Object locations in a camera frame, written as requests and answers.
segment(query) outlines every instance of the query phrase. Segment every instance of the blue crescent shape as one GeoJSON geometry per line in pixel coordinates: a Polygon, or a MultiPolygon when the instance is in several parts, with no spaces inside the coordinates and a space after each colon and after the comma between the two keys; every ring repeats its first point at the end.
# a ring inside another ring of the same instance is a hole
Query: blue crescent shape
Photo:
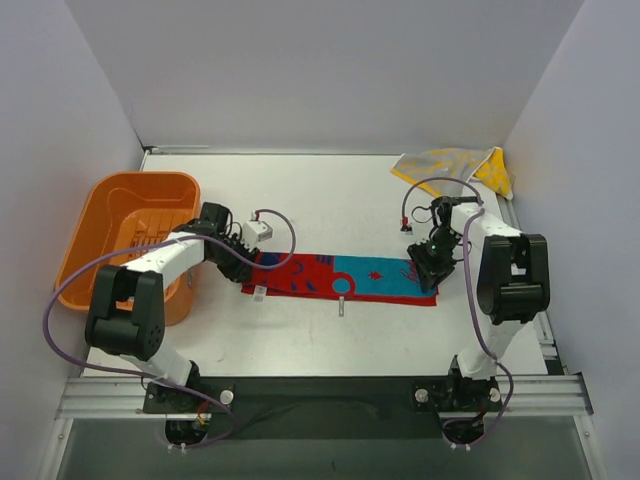
{"type": "Polygon", "coordinates": [[[296,265],[298,265],[298,268],[300,270],[293,272],[293,275],[300,275],[302,272],[304,272],[304,265],[302,265],[302,262],[296,262],[296,265]]]}

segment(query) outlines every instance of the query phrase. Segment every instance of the red and blue cloth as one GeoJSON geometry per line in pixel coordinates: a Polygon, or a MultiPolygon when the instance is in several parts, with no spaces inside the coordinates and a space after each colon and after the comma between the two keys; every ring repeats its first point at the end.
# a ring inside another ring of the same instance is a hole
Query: red and blue cloth
{"type": "MultiPolygon", "coordinates": [[[[256,262],[275,265],[286,253],[262,252],[256,262]]],[[[280,268],[253,269],[251,281],[242,285],[252,294],[256,285],[267,295],[383,302],[435,306],[437,290],[423,293],[411,260],[343,255],[294,254],[280,268]]]]}

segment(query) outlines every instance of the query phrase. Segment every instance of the white wall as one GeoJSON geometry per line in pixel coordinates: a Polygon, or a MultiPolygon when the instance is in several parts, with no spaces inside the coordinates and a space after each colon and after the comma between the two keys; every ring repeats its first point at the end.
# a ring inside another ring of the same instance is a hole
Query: white wall
{"type": "Polygon", "coordinates": [[[640,2],[586,0],[506,142],[523,226],[549,240],[549,315],[614,479],[638,478],[640,2]]]}
{"type": "MultiPolygon", "coordinates": [[[[0,478],[25,480],[69,372],[42,310],[90,187],[142,151],[62,0],[0,3],[0,65],[0,478]]],[[[77,350],[81,318],[54,323],[77,350]]]]}
{"type": "Polygon", "coordinates": [[[145,145],[503,143],[582,0],[67,0],[145,145]]]}

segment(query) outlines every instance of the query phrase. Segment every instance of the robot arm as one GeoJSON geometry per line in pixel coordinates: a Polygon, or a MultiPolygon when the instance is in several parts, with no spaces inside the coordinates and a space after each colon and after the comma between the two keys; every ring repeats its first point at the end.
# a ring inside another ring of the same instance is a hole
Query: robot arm
{"type": "Polygon", "coordinates": [[[177,385],[195,386],[197,366],[182,357],[164,340],[164,290],[180,275],[205,260],[232,282],[251,277],[251,267],[222,247],[204,239],[180,240],[193,235],[214,238],[238,255],[254,260],[256,245],[271,238],[273,231],[257,219],[242,226],[241,236],[227,231],[230,211],[205,203],[200,217],[177,227],[166,240],[176,243],[152,250],[121,266],[100,268],[91,297],[85,340],[111,355],[120,356],[140,370],[177,385]],[[118,302],[133,298],[131,311],[118,302]]]}
{"type": "MultiPolygon", "coordinates": [[[[425,224],[411,224],[418,240],[408,252],[424,291],[453,272],[457,262],[453,249],[469,218],[480,210],[475,201],[475,197],[437,198],[430,208],[431,231],[426,232],[425,224]]],[[[547,242],[542,235],[524,234],[490,213],[471,223],[469,241],[482,255],[476,293],[487,316],[480,316],[480,329],[489,350],[501,358],[522,327],[549,305],[547,242]]],[[[488,380],[496,375],[495,362],[475,339],[457,355],[457,364],[463,378],[488,380]]]]}

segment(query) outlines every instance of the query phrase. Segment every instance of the towel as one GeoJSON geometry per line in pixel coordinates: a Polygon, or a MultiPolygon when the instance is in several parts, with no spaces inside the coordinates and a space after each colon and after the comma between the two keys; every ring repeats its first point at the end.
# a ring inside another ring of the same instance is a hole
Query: towel
{"type": "MultiPolygon", "coordinates": [[[[429,150],[420,155],[404,154],[391,173],[411,184],[429,177],[453,177],[468,182],[475,176],[507,200],[513,198],[511,182],[504,166],[504,152],[500,147],[489,150],[445,148],[429,150]]],[[[419,188],[434,197],[457,197],[462,194],[462,185],[453,182],[429,182],[419,188]]]]}
{"type": "MultiPolygon", "coordinates": [[[[275,265],[285,253],[258,255],[261,265],[275,265]]],[[[343,255],[294,254],[275,270],[253,269],[251,281],[242,285],[252,294],[256,285],[267,295],[383,302],[402,305],[436,305],[436,290],[423,293],[411,260],[343,255]]]]}

